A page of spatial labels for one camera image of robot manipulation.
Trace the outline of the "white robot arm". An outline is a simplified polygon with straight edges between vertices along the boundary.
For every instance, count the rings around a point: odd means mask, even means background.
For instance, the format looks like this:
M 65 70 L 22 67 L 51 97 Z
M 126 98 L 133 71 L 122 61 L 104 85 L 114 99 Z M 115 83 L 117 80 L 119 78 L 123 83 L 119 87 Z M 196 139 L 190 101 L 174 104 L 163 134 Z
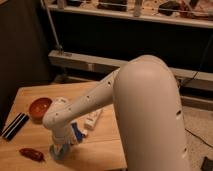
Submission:
M 72 120 L 107 105 L 114 106 L 128 171 L 190 171 L 179 89 L 164 61 L 140 56 L 76 100 L 54 100 L 43 125 L 64 146 Z

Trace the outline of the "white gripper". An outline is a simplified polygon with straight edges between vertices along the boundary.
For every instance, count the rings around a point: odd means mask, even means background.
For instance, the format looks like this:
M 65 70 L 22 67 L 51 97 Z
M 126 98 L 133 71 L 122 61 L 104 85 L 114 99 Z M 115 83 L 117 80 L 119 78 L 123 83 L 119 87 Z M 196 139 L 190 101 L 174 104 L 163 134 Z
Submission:
M 52 140 L 55 144 L 63 145 L 70 144 L 74 140 L 74 137 L 71 129 L 64 127 L 52 131 Z

